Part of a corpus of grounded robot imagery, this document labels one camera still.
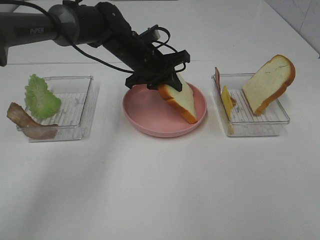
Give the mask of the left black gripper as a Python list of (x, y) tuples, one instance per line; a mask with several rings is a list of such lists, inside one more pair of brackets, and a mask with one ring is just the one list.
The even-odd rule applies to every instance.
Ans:
[(123, 34), (114, 34), (103, 47), (133, 70), (125, 80), (126, 87), (131, 89), (145, 84), (149, 90), (158, 90), (162, 85), (169, 85), (178, 92), (182, 91), (175, 67), (190, 62), (186, 50), (163, 54), (153, 44)]

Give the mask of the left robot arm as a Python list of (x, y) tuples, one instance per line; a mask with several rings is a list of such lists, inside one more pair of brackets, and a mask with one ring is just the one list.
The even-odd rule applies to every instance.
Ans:
[(143, 33), (136, 33), (112, 3), (99, 2), (95, 6), (82, 5), (78, 0), (65, 0), (44, 10), (26, 2), (37, 13), (3, 12), (0, 15), (0, 64), (6, 66), (10, 47), (52, 40), (59, 46), (87, 44), (104, 47), (125, 65), (129, 77), (126, 86), (144, 84), (151, 90), (166, 84), (182, 90), (176, 66), (190, 61), (187, 51), (163, 54), (159, 41), (161, 27), (154, 25)]

